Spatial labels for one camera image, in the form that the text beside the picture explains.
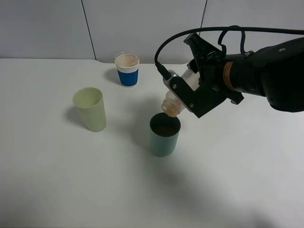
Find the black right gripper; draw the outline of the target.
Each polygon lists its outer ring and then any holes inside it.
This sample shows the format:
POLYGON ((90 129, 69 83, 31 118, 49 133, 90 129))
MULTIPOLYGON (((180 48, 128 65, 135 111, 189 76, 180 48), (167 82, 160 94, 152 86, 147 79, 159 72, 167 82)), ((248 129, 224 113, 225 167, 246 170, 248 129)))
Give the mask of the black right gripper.
POLYGON ((229 99, 238 105, 244 97, 240 92, 231 90, 224 80, 225 55, 197 33, 189 34, 183 41, 193 54, 193 59, 187 64, 194 73, 200 72, 199 85, 211 91, 212 94, 229 99))

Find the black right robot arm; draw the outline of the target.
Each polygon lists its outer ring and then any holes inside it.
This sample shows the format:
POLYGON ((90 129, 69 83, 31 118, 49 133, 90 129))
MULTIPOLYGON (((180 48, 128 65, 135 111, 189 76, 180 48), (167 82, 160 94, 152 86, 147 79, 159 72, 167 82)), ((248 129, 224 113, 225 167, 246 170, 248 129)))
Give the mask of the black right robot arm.
POLYGON ((303 38, 232 55, 194 33, 184 43, 193 54, 188 67, 200 74, 194 101, 187 102, 196 116, 203 116, 227 98, 237 105, 244 99, 243 93, 266 97, 278 111, 303 111, 303 38))

